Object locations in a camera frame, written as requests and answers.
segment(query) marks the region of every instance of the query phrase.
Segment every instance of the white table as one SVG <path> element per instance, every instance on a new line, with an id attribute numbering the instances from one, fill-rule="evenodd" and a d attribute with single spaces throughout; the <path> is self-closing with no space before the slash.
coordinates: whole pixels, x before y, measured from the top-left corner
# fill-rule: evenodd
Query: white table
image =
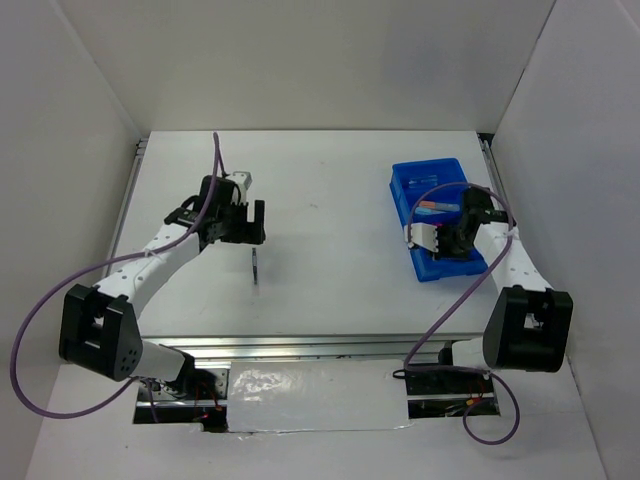
<path id="1" fill-rule="evenodd" d="M 210 168 L 207 132 L 153 133 L 127 212 L 119 253 L 144 245 L 164 215 L 192 194 Z M 252 290 L 250 249 L 215 245 L 180 271 L 149 305 L 152 335 L 314 335 L 418 333 L 468 285 L 467 278 L 420 284 L 402 242 L 388 182 L 391 164 L 458 157 L 469 180 L 489 178 L 472 132 L 224 132 L 229 169 L 255 177 L 267 202 L 260 291 Z M 496 292 L 486 285 L 445 332 L 484 330 Z M 429 478 L 604 480 L 570 369 L 505 372 L 522 424 L 506 445 L 473 442 L 459 418 L 409 428 L 286 435 L 209 434 L 193 425 L 133 425 L 135 389 L 88 417 L 45 419 L 29 480 L 225 478 Z M 113 382 L 63 365 L 49 409 L 93 405 Z M 496 438 L 503 417 L 476 417 Z"/>
<path id="2" fill-rule="evenodd" d="M 459 159 L 490 185 L 474 132 L 221 132 L 227 170 L 248 170 L 266 201 L 258 249 L 216 244 L 148 304 L 143 335 L 367 335 L 424 332 L 471 283 L 419 283 L 389 190 L 394 163 Z M 212 168 L 211 132 L 153 132 L 117 246 L 139 250 Z M 441 333 L 484 331 L 497 291 L 482 286 Z"/>

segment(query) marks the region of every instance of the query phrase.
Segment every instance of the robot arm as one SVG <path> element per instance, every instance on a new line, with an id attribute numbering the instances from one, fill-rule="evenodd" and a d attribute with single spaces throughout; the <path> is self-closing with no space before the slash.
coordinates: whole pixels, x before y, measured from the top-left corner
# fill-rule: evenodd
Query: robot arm
<path id="1" fill-rule="evenodd" d="M 500 295 L 484 335 L 454 344 L 454 363 L 557 371 L 562 366 L 571 323 L 570 295 L 554 290 L 538 273 L 520 241 L 518 227 L 508 231 L 506 213 L 494 208 L 487 193 L 467 189 L 461 210 L 456 225 L 412 224 L 412 243 L 429 250 L 435 259 L 460 261 L 475 248 L 491 264 L 504 249 L 507 237 L 513 238 L 509 252 L 491 273 Z M 478 358 L 483 358 L 485 365 L 479 365 Z"/>
<path id="2" fill-rule="evenodd" d="M 121 265 L 92 287 L 75 285 L 64 300 L 59 354 L 72 363 L 120 381 L 127 377 L 159 379 L 189 393 L 212 374 L 195 368 L 190 355 L 142 340 L 137 319 L 149 300 L 183 265 L 216 241 L 259 245 L 265 240 L 264 202 L 255 202 L 254 221 L 247 220 L 251 174 L 234 172 L 218 178 L 213 198 L 199 227 L 184 241 L 153 253 L 182 237 L 204 206 L 211 176 L 200 194 L 187 199 L 164 220 L 145 246 L 148 255 Z"/>

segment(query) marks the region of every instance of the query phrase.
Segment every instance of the wire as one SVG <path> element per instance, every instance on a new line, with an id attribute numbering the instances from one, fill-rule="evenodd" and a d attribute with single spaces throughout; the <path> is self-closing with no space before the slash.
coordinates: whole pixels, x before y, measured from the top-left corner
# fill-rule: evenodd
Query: wire
<path id="1" fill-rule="evenodd" d="M 242 203 L 242 193 L 240 193 L 240 185 L 233 182 L 233 189 L 238 190 L 238 205 Z"/>
<path id="2" fill-rule="evenodd" d="M 155 423 L 160 423 L 160 420 L 158 420 L 158 412 L 156 412 L 156 402 L 153 401 L 153 389 L 151 388 L 151 380 L 148 378 L 143 378 L 140 381 L 147 386 L 147 392 L 149 393 L 149 405 L 151 406 L 151 416 L 153 417 L 153 421 Z"/>
<path id="3" fill-rule="evenodd" d="M 216 184 L 215 178 L 217 178 L 217 175 L 218 175 L 218 167 L 219 167 L 219 165 L 222 164 L 222 154 L 220 153 L 220 138 L 219 138 L 217 132 L 213 133 L 213 143 L 214 143 L 214 149 L 215 149 L 214 161 L 213 161 L 213 175 L 212 175 L 212 181 L 211 181 L 211 183 L 209 185 L 209 191 L 207 192 L 207 196 L 205 198 L 204 206 L 203 206 L 202 210 L 200 211 L 200 213 L 196 217 L 195 221 L 193 222 L 193 225 L 191 227 L 189 227 L 189 229 L 185 232 L 184 235 L 182 235 L 177 240 L 174 240 L 173 242 L 170 242 L 170 243 L 168 243 L 166 245 L 163 245 L 162 247 L 159 247 L 159 248 L 153 250 L 151 253 L 157 255 L 157 254 L 166 252 L 167 250 L 170 250 L 170 249 L 174 248 L 176 245 L 179 245 L 187 237 L 189 237 L 189 235 L 191 235 L 193 232 L 195 232 L 196 229 L 200 226 L 200 223 L 202 223 L 202 220 L 203 220 L 204 216 L 206 215 L 207 208 L 209 207 L 209 203 L 211 202 L 211 198 L 213 198 L 213 192 L 215 190 L 215 184 Z M 118 398 L 120 395 L 122 395 L 122 393 L 136 380 L 135 378 L 132 378 L 132 379 L 128 380 L 120 388 L 120 390 L 118 390 L 116 393 L 114 393 L 111 397 L 106 399 L 104 402 L 99 403 L 98 405 L 95 405 L 95 406 L 93 406 L 91 408 L 87 408 L 86 410 L 81 410 L 81 411 L 78 411 L 78 412 L 71 412 L 71 413 L 50 412 L 48 410 L 45 410 L 45 409 L 40 408 L 37 405 L 35 405 L 25 395 L 25 393 L 22 391 L 22 387 L 20 386 L 20 382 L 18 381 L 18 352 L 20 351 L 20 344 L 22 343 L 22 339 L 24 337 L 24 334 L 27 331 L 27 328 L 29 327 L 29 325 L 33 321 L 33 319 L 36 316 L 36 314 L 51 299 L 51 297 L 53 297 L 56 293 L 58 293 L 60 290 L 62 290 L 66 285 L 68 285 L 71 282 L 73 282 L 74 280 L 82 277 L 83 275 L 86 275 L 87 273 L 93 272 L 95 270 L 99 270 L 100 268 L 106 267 L 108 265 L 112 265 L 114 263 L 133 260 L 133 259 L 136 259 L 136 258 L 142 258 L 142 257 L 144 257 L 146 255 L 147 255 L 146 252 L 130 253 L 128 255 L 122 255 L 120 257 L 111 258 L 109 260 L 105 260 L 105 261 L 96 263 L 94 265 L 85 267 L 85 268 L 77 271 L 76 273 L 73 273 L 73 274 L 69 275 L 64 280 L 60 281 L 51 290 L 49 290 L 47 293 L 45 293 L 44 296 L 40 300 L 38 300 L 38 302 L 31 309 L 31 311 L 27 314 L 27 316 L 23 320 L 22 324 L 20 325 L 20 328 L 18 329 L 18 333 L 16 334 L 16 338 L 13 341 L 13 346 L 11 348 L 11 359 L 10 359 L 10 364 L 9 364 L 9 377 L 11 379 L 11 387 L 13 388 L 13 391 L 15 392 L 16 396 L 18 397 L 18 400 L 20 400 L 20 402 L 22 402 L 22 404 L 25 407 L 27 407 L 33 413 L 36 413 L 38 415 L 41 415 L 41 416 L 47 417 L 47 418 L 54 418 L 54 419 L 59 419 L 59 420 L 65 420 L 65 419 L 69 419 L 69 418 L 78 418 L 78 417 L 82 417 L 84 415 L 89 415 L 90 413 L 93 413 L 93 412 L 95 412 L 97 410 L 100 410 L 101 408 L 107 406 L 108 404 L 113 402 L 116 398 Z"/>
<path id="4" fill-rule="evenodd" d="M 418 208 L 418 206 L 420 205 L 420 202 L 422 200 L 424 200 L 427 196 L 433 194 L 434 192 L 437 192 L 438 190 L 442 190 L 442 189 L 449 188 L 449 187 L 458 187 L 458 186 L 477 188 L 477 189 L 482 190 L 483 192 L 487 193 L 491 197 L 493 197 L 500 204 L 500 206 L 503 208 L 503 210 L 507 213 L 507 219 L 508 219 L 507 222 L 508 222 L 508 225 L 509 225 L 509 231 L 511 231 L 513 229 L 513 227 L 514 227 L 513 214 L 511 213 L 511 209 L 509 208 L 509 205 L 507 204 L 507 202 L 502 197 L 500 197 L 496 193 L 492 192 L 488 188 L 485 188 L 483 186 L 477 185 L 475 183 L 469 183 L 469 182 L 444 183 L 444 184 L 438 185 L 437 187 L 434 187 L 431 190 L 429 190 L 429 191 L 425 192 L 424 194 L 422 194 L 420 196 L 420 198 L 418 198 L 416 203 L 413 205 L 413 208 L 411 209 L 411 212 L 409 213 L 409 219 L 407 220 L 407 243 L 411 243 L 411 223 L 413 221 L 413 216 L 415 214 L 416 208 Z M 496 259 L 491 263 L 491 265 L 489 265 L 487 270 L 484 273 L 482 273 L 471 284 L 471 286 L 460 296 L 460 298 L 458 298 L 458 300 L 456 300 L 453 303 L 453 305 L 451 305 L 449 307 L 449 309 L 446 312 L 444 312 L 440 316 L 440 318 L 438 320 L 436 320 L 436 322 L 431 326 L 431 328 L 429 328 L 429 330 L 427 330 L 425 332 L 425 334 L 420 338 L 420 340 L 418 340 L 416 342 L 416 344 L 411 348 L 411 350 L 407 354 L 406 358 L 404 359 L 404 370 L 405 371 L 409 371 L 409 372 L 430 372 L 430 371 L 438 371 L 438 370 L 439 371 L 443 371 L 444 370 L 444 371 L 453 371 L 453 372 L 479 373 L 481 375 L 488 375 L 490 378 L 496 380 L 498 383 L 500 383 L 504 387 L 504 389 L 507 391 L 507 394 L 511 398 L 511 401 L 513 402 L 513 406 L 514 406 L 514 410 L 515 410 L 515 419 L 514 419 L 514 422 L 513 422 L 513 426 L 511 427 L 511 430 L 504 437 L 499 438 L 498 440 L 485 440 L 483 438 L 478 437 L 469 428 L 467 417 L 469 416 L 471 411 L 474 408 L 476 408 L 478 405 L 483 404 L 485 402 L 489 402 L 491 400 L 485 399 L 485 400 L 482 400 L 480 402 L 476 402 L 476 403 L 470 405 L 469 408 L 467 408 L 467 410 L 464 412 L 464 415 L 462 416 L 462 424 L 464 425 L 464 429 L 467 431 L 469 436 L 471 438 L 473 438 L 475 441 L 477 441 L 479 443 L 482 443 L 483 445 L 500 445 L 500 444 L 503 444 L 503 443 L 509 441 L 511 439 L 511 437 L 513 437 L 515 435 L 516 431 L 518 430 L 518 427 L 520 426 L 520 406 L 518 405 L 518 400 L 516 399 L 516 396 L 513 394 L 513 391 L 511 390 L 511 388 L 509 388 L 509 386 L 506 384 L 506 382 L 504 380 L 502 380 L 502 378 L 500 378 L 495 373 L 493 373 L 491 371 L 488 371 L 488 370 L 481 369 L 481 368 L 457 367 L 457 366 L 454 366 L 454 365 L 415 366 L 415 365 L 411 365 L 411 360 L 413 359 L 415 354 L 418 352 L 418 350 L 420 350 L 420 348 L 422 348 L 422 346 L 427 342 L 427 340 L 429 340 L 429 338 L 431 338 L 431 336 L 435 333 L 435 331 L 438 330 L 442 326 L 442 324 L 444 322 L 446 322 L 449 319 L 449 317 L 451 317 L 451 315 L 453 315 L 453 313 L 458 308 L 460 308 L 460 306 L 471 296 L 471 294 L 476 291 L 476 289 L 482 284 L 482 282 L 484 282 L 487 279 L 487 277 L 489 277 L 489 275 L 491 275 L 491 273 L 495 270 L 495 268 L 498 266 L 498 264 L 502 261 L 502 259 L 509 252 L 509 249 L 511 248 L 511 244 L 512 243 L 513 243 L 513 237 L 511 235 L 507 236 L 507 243 L 505 244 L 505 246 L 502 249 L 502 251 L 500 252 L 500 254 L 496 257 Z"/>
<path id="5" fill-rule="evenodd" d="M 209 395 L 211 395 L 211 398 L 213 399 L 213 403 L 216 407 L 216 410 L 220 410 L 220 405 L 218 405 L 218 397 L 216 396 L 216 392 L 215 392 L 215 388 L 212 390 L 209 385 L 207 385 L 204 382 L 200 382 L 200 385 L 202 385 L 205 390 L 207 390 L 209 392 Z"/>
<path id="6" fill-rule="evenodd" d="M 215 137 L 218 136 L 218 132 L 213 132 L 214 135 L 214 140 Z M 220 174 L 222 175 L 222 178 L 227 178 L 229 176 L 229 174 L 227 173 L 227 171 L 224 168 L 224 162 L 222 161 L 222 152 L 220 151 L 220 144 L 216 144 L 215 146 L 215 153 L 214 153 L 214 158 L 216 159 L 216 161 L 220 164 Z"/>

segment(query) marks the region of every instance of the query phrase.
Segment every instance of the blue tray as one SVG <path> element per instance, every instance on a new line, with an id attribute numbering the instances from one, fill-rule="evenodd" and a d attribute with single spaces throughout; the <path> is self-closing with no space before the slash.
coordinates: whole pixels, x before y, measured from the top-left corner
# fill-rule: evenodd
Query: blue tray
<path id="1" fill-rule="evenodd" d="M 397 163 L 393 165 L 391 193 L 398 210 L 402 228 L 409 220 L 409 212 L 420 196 L 437 185 L 450 182 L 466 182 L 467 178 L 456 158 L 424 160 L 420 162 Z M 425 200 L 455 203 L 460 205 L 462 192 L 466 187 L 444 188 Z M 423 222 L 432 225 L 455 223 L 459 212 L 441 212 L 431 215 L 416 214 L 413 223 Z M 434 260 L 424 248 L 409 250 L 411 260 L 420 282 L 430 282 L 444 277 L 460 275 L 479 275 L 487 269 L 482 255 L 475 249 L 469 260 Z"/>

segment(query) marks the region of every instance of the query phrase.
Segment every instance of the purple cable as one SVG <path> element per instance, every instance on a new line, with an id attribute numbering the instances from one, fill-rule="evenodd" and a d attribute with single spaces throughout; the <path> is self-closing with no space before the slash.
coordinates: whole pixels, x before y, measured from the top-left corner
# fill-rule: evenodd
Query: purple cable
<path id="1" fill-rule="evenodd" d="M 160 248 L 157 248 L 157 249 L 153 250 L 151 253 L 160 254 L 160 253 L 166 252 L 167 250 L 175 247 L 176 245 L 179 245 L 189 235 L 191 235 L 194 231 L 196 231 L 196 229 L 200 226 L 200 223 L 202 222 L 202 219 L 204 218 L 204 216 L 205 216 L 205 214 L 207 212 L 207 208 L 209 207 L 209 204 L 211 203 L 211 199 L 213 198 L 213 192 L 215 190 L 215 184 L 216 184 L 215 179 L 218 176 L 218 165 L 220 164 L 220 161 L 222 159 L 222 154 L 220 153 L 220 138 L 218 137 L 218 133 L 217 132 L 213 133 L 213 143 L 214 143 L 214 146 L 215 146 L 215 154 L 214 154 L 214 161 L 213 161 L 212 181 L 209 184 L 209 190 L 207 191 L 207 196 L 205 198 L 202 210 L 200 210 L 200 213 L 196 217 L 193 225 L 187 230 L 187 232 L 183 236 L 181 236 L 177 240 L 174 240 L 171 243 L 168 243 L 166 245 L 163 245 Z M 62 290 L 62 288 L 64 288 L 66 285 L 68 285 L 69 283 L 73 282 L 74 280 L 82 277 L 83 275 L 86 275 L 87 273 L 93 272 L 95 270 L 98 270 L 100 268 L 106 267 L 108 265 L 112 265 L 114 263 L 133 260 L 133 259 L 136 259 L 136 258 L 142 258 L 142 257 L 145 257 L 147 255 L 148 255 L 147 252 L 130 253 L 128 255 L 122 255 L 120 257 L 111 258 L 109 260 L 105 260 L 103 262 L 96 263 L 95 265 L 91 265 L 89 267 L 85 267 L 82 270 L 79 270 L 76 273 L 73 273 L 73 274 L 69 275 L 64 280 L 60 281 L 51 290 L 49 290 L 47 293 L 45 293 L 44 296 L 40 300 L 38 300 L 38 302 L 31 309 L 31 311 L 27 314 L 27 316 L 25 317 L 24 321 L 22 322 L 22 325 L 20 325 L 20 328 L 18 329 L 18 333 L 16 334 L 16 338 L 13 341 L 13 347 L 11 348 L 11 360 L 10 360 L 10 364 L 9 364 L 9 377 L 11 379 L 11 387 L 13 388 L 13 391 L 15 392 L 16 396 L 18 397 L 18 400 L 20 400 L 25 407 L 27 407 L 32 412 L 34 412 L 34 413 L 36 413 L 38 415 L 41 415 L 43 417 L 54 418 L 54 419 L 58 419 L 58 420 L 65 420 L 65 419 L 69 419 L 69 418 L 83 417 L 83 416 L 89 415 L 90 413 L 93 413 L 93 412 L 95 412 L 97 410 L 100 410 L 101 408 L 107 406 L 109 403 L 113 402 L 116 398 L 118 398 L 120 395 L 122 395 L 122 393 L 133 382 L 136 381 L 136 378 L 132 378 L 130 380 L 127 380 L 127 382 L 122 386 L 122 388 L 120 388 L 120 390 L 118 390 L 112 396 L 107 398 L 104 402 L 101 402 L 101 403 L 99 403 L 99 404 L 97 404 L 97 405 L 95 405 L 95 406 L 93 406 L 91 408 L 87 408 L 86 410 L 81 410 L 79 412 L 71 412 L 71 413 L 50 412 L 48 410 L 45 410 L 45 409 L 40 408 L 37 405 L 35 405 L 31 400 L 29 400 L 29 398 L 27 398 L 25 393 L 22 391 L 22 388 L 20 387 L 20 383 L 18 382 L 18 352 L 20 350 L 20 344 L 22 343 L 22 338 L 24 337 L 24 334 L 27 331 L 27 328 L 29 327 L 29 324 L 31 323 L 33 318 L 36 316 L 38 311 L 44 306 L 44 304 L 47 303 L 51 299 L 51 297 L 53 297 L 56 293 L 58 293 L 60 290 Z"/>
<path id="2" fill-rule="evenodd" d="M 437 187 L 432 188 L 428 192 L 424 193 L 413 205 L 413 208 L 411 209 L 411 213 L 409 213 L 409 219 L 407 220 L 407 243 L 411 242 L 411 223 L 413 221 L 413 216 L 415 214 L 416 208 L 420 205 L 420 202 L 424 200 L 427 196 L 431 195 L 434 192 L 437 192 L 438 190 L 442 190 L 448 187 L 456 187 L 456 186 L 474 187 L 479 190 L 482 190 L 483 192 L 489 194 L 491 197 L 495 198 L 496 201 L 500 204 L 500 206 L 504 209 L 504 211 L 507 212 L 509 230 L 513 229 L 514 227 L 513 214 L 511 213 L 511 209 L 509 208 L 509 205 L 507 205 L 507 202 L 502 197 L 495 194 L 488 188 L 482 187 L 480 185 L 476 185 L 475 183 L 452 182 L 452 183 L 445 183 L 442 185 L 438 185 Z M 422 348 L 422 346 L 427 342 L 427 340 L 429 340 L 429 338 L 431 338 L 431 336 L 436 332 L 436 330 L 438 330 L 442 326 L 442 324 L 446 322 L 449 319 L 449 317 L 451 317 L 451 315 L 453 315 L 453 313 L 458 308 L 460 308 L 460 305 L 462 305 L 471 296 L 471 294 L 476 291 L 476 289 L 482 284 L 482 282 L 484 282 L 487 279 L 487 277 L 491 275 L 491 273 L 495 270 L 498 264 L 509 252 L 509 249 L 511 248 L 512 243 L 513 243 L 513 237 L 508 236 L 506 245 L 504 246 L 500 254 L 496 257 L 496 259 L 493 261 L 493 263 L 489 265 L 489 268 L 487 268 L 487 270 L 484 273 L 482 273 L 476 279 L 475 282 L 471 284 L 471 286 L 460 296 L 460 298 L 458 298 L 458 300 L 456 300 L 454 304 L 451 305 L 451 307 L 449 307 L 449 309 L 442 314 L 442 316 L 431 326 L 431 328 L 429 328 L 429 330 L 425 332 L 425 334 L 420 338 L 420 340 L 416 342 L 416 344 L 413 346 L 413 348 L 411 348 L 406 358 L 404 359 L 404 369 L 405 371 L 408 371 L 408 372 L 429 372 L 434 370 L 440 370 L 440 371 L 446 370 L 446 371 L 456 371 L 456 372 L 479 373 L 482 375 L 489 375 L 489 377 L 495 379 L 498 383 L 500 383 L 504 387 L 504 389 L 507 391 L 507 394 L 513 401 L 513 406 L 515 409 L 515 419 L 513 422 L 513 427 L 511 427 L 511 430 L 509 431 L 509 433 L 507 433 L 504 437 L 499 438 L 498 440 L 485 440 L 483 438 L 478 437 L 469 428 L 468 416 L 471 413 L 471 411 L 474 408 L 476 408 L 478 405 L 484 402 L 487 402 L 489 400 L 474 403 L 473 405 L 469 406 L 469 408 L 465 410 L 464 415 L 462 416 L 462 423 L 464 425 L 464 429 L 467 431 L 469 436 L 473 438 L 475 441 L 482 443 L 483 445 L 501 445 L 509 441 L 511 437 L 515 435 L 516 431 L 518 430 L 518 427 L 520 426 L 520 406 L 518 405 L 516 396 L 513 394 L 513 391 L 511 390 L 511 388 L 509 388 L 506 382 L 502 380 L 502 378 L 500 378 L 495 373 L 491 371 L 483 370 L 480 368 L 456 367 L 453 365 L 417 367 L 415 365 L 410 365 L 410 362 L 413 359 L 414 355 L 418 352 L 418 350 Z"/>
<path id="3" fill-rule="evenodd" d="M 151 388 L 151 380 L 148 378 L 141 379 L 142 383 L 147 386 L 147 393 L 149 394 L 149 405 L 151 406 L 151 416 L 155 423 L 160 423 L 158 419 L 158 413 L 156 412 L 156 403 L 153 401 L 153 389 Z"/>

